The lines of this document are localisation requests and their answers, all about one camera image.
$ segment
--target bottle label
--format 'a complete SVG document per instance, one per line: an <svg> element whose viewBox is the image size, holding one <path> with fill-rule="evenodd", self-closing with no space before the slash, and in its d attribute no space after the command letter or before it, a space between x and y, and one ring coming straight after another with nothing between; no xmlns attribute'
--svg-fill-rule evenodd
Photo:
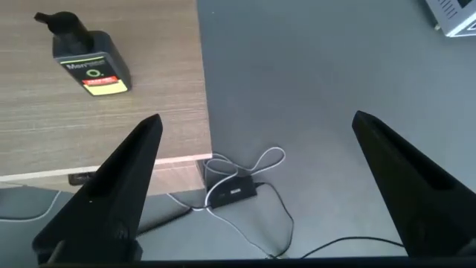
<svg viewBox="0 0 476 268"><path fill-rule="evenodd" d="M105 57L69 60L59 64L94 96L127 91L126 85Z"/></svg>

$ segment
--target black cable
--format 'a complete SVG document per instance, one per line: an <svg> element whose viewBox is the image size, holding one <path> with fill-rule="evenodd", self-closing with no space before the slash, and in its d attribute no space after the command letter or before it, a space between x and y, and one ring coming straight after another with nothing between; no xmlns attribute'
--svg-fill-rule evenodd
<svg viewBox="0 0 476 268"><path fill-rule="evenodd" d="M288 208L286 207L286 205L284 205L284 201L283 201L283 198L281 197L280 193L277 191L277 189L275 188L274 185L272 185L271 183L269 182L256 182L254 184L256 186L256 188L260 187L261 185L267 185L269 187L271 187L274 192L276 193L277 195L277 198L280 200L280 203L281 205L283 206L284 208L284 211L286 212L286 214L288 215L289 219L291 220L291 233L289 234L289 239L288 239L288 243L286 244L286 246L284 247L284 249L277 255L272 255L271 257L273 258L279 258L281 257L282 255L284 255L288 249L291 247L291 243L292 243L292 235L294 234L295 232L295 219L292 218L291 214L289 213L288 211Z"/></svg>
<svg viewBox="0 0 476 268"><path fill-rule="evenodd" d="M154 230L156 230L156 229L159 229L159 228L161 228L161 227L163 227L163 226L165 226L165 225L167 225L167 224L169 224L169 223L172 223L172 222L174 222L174 221L176 221L176 220L178 220L178 219L181 219L181 218L187 216L188 214L190 214L190 213L192 213L192 212L193 212L193 209L192 209L192 208L189 208L188 210L186 210L186 211L184 211L184 212L182 212L182 213L179 213L179 214L177 214L177 215L175 215L175 216L172 216L172 217L170 217L170 218L168 218L168 219L166 219L166 220L162 220L162 221L160 221L160 222L152 223L152 224L149 224L149 225L147 225L147 226L145 226L145 227L141 227L141 230L138 231L137 237L140 237L140 236L142 236L142 235L147 234L148 232L151 232L151 231L154 231Z"/></svg>
<svg viewBox="0 0 476 268"><path fill-rule="evenodd" d="M311 250L310 252L307 252L303 257L301 258L305 258L309 255L311 255L312 253L315 253L317 252L318 250L321 250L325 247L328 247L334 243L337 243L339 241L343 241L343 240L375 240L375 241L380 241L380 242L385 242L385 243L390 243L392 245L395 245L395 246L401 246L402 248L405 248L405 246L403 246L402 244L400 243L397 243L397 242L394 242L392 240L387 240L387 239L384 239L384 238L378 238L378 237L341 237L339 239L336 239L334 241L330 241L329 243L326 243L322 246L319 246L317 249L313 249Z"/></svg>

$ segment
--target pump nozzle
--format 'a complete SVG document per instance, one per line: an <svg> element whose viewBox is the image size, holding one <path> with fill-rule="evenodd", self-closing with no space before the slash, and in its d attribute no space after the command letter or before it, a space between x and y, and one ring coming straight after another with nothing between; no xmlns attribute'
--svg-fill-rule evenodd
<svg viewBox="0 0 476 268"><path fill-rule="evenodd" d="M35 20L45 23L54 37L72 54L86 54L92 51L94 40L78 17L67 11L47 15L38 12Z"/></svg>

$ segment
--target white cable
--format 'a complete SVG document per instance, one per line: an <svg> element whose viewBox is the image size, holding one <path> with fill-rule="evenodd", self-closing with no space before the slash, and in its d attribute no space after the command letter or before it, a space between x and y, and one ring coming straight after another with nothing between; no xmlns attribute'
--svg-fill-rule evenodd
<svg viewBox="0 0 476 268"><path fill-rule="evenodd" d="M178 200L176 197L174 197L172 194L167 194L167 196L169 196L170 198L172 198L173 201L175 201L177 204L183 206L184 208L191 208L192 210L194 211L202 211L202 210L205 210L205 208L195 208L191 205L187 205L185 204L184 202Z"/></svg>
<svg viewBox="0 0 476 268"><path fill-rule="evenodd" d="M54 203L57 201L58 196L61 194L61 191L58 191L57 194L54 196L53 201L51 201L50 207L43 213L41 213L38 216L32 217L32 218L26 218L26 219L7 219L7 218L0 218L0 223L29 223L35 220L42 219L44 216L48 215L50 213L51 209L54 206Z"/></svg>
<svg viewBox="0 0 476 268"><path fill-rule="evenodd" d="M257 170L257 167L258 165L260 164L261 162L261 159L263 159L263 157L271 152L272 150L279 150L281 151L281 153L283 153L283 157L281 157L281 159L272 164L272 165L269 165L267 167L263 167L263 168L260 168ZM213 192L213 190L216 189L216 187L218 187L218 185L221 185L223 182L226 182L227 180L231 179L231 178L234 178L236 175L238 175L239 173L239 170L246 170L248 172L250 172L250 176L254 176L258 173L262 173L263 171L267 171L267 170L270 170L276 166L278 166L279 164L281 164L284 159L286 159L286 152L283 150L283 148L281 147L271 147L269 149L267 149L258 159L258 161L256 162L256 164L254 164L254 166L252 168L246 168L246 167L242 167L238 164L235 164L233 163L230 159L228 159L226 156L223 156L222 154L219 154L219 153L214 153L213 156L218 156L218 157L221 157L223 159L210 159L208 161L206 161L204 163L204 167L205 167L205 178L207 177L207 170L215 173L215 174L220 174L220 175L226 175L225 178L221 179L219 182L217 182L208 192L207 192L207 195L205 196L205 207L208 207L208 199L210 198L210 194ZM227 163L227 164L230 164L230 165L233 165L234 168L235 168L235 172L234 173L225 173L225 172L222 172L222 171L217 171L217 170L214 170L213 168L209 167L209 163L210 162L224 162L224 163Z"/></svg>
<svg viewBox="0 0 476 268"><path fill-rule="evenodd" d="M283 153L283 157L281 157L281 159L272 164L272 165L269 165L269 166L266 166L266 167L263 167L263 168L260 168L260 169L257 169L258 168L258 165L260 165L261 163L261 160L263 159L263 157L273 151L273 150L279 150L281 151L281 153ZM219 182L217 182L208 192L207 192L207 195L205 196L205 205L203 208L193 208L185 203L183 203L182 201L176 199L173 195L171 194L167 194L170 198L172 198L172 200L174 200L175 202L177 202L179 205L185 207L185 208L191 208L193 209L194 211L202 211L204 209L207 210L208 213L210 213L210 215L214 216L216 219L219 219L221 220L222 222L224 223L227 223L229 226L231 226L235 231L237 231L250 245L254 246L255 248L257 248L258 250L260 250L263 254L266 255L267 258L271 257L273 258L273 255L269 254L266 252L266 250L264 250L263 248L261 248L260 246L258 246L257 244L251 242L251 240L249 240L246 235L236 226L234 225L231 221L229 220L226 220L225 218L223 217L220 217L216 214L214 214L210 208L209 208L209 203L208 203L208 200L210 199L210 195L211 193L213 192L213 190L215 190L219 185L221 185L223 182L226 182L228 181L229 179L232 179L234 178L235 176L238 176L238 173L240 170L245 170L245 171L248 171L250 174L250 176L254 176L258 173L262 173L263 171L267 171L267 170L270 170L276 166L278 166L279 164L281 164L284 159L286 158L286 152L283 150L283 148L281 147L271 147L269 149L267 149L258 159L258 161L256 162L256 164L254 164L253 167L251 168L246 168L246 167L243 167L241 165L238 165L238 164L235 164L233 163L229 158L227 158L226 156L223 156L222 154L219 154L219 153L214 153L213 154L213 157L218 157L217 159L209 159L208 161L205 161L204 162L204 168L205 168L205 174L204 174L204 178L205 178L205 181L207 180L207 170L212 172L212 173L215 173L215 174L219 174L219 175L225 175L226 177L223 178L223 179L220 179ZM218 171L218 170L215 170L213 168L211 168L209 166L209 164L211 162L221 162L221 163L225 163L225 164L229 164L229 165L232 165L234 167L234 172L233 173L226 173L226 172L223 172L223 171Z"/></svg>
<svg viewBox="0 0 476 268"><path fill-rule="evenodd" d="M260 250L264 255L266 255L266 257L272 257L273 255L269 254L266 252L266 250L262 249L260 246L258 246L257 244L251 242L245 234L243 234L243 232L236 226L234 225L231 221L225 219L225 218L222 218L216 214L214 214L209 208L207 208L207 211L208 213L210 213L212 216L214 216L215 218L217 218L218 220L221 220L223 221L224 223L227 223L229 226L231 226L235 231L237 231L245 240L246 242L248 242L250 245L254 246L255 248L257 248L258 250Z"/></svg>

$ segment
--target black bottle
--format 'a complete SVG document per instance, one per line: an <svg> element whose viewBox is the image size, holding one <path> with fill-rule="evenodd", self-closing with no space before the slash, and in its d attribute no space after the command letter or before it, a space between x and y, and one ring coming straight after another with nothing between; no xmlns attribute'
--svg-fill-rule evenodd
<svg viewBox="0 0 476 268"><path fill-rule="evenodd" d="M37 13L35 20L54 34L53 58L91 95L132 88L129 69L107 33L86 30L76 15L66 11Z"/></svg>

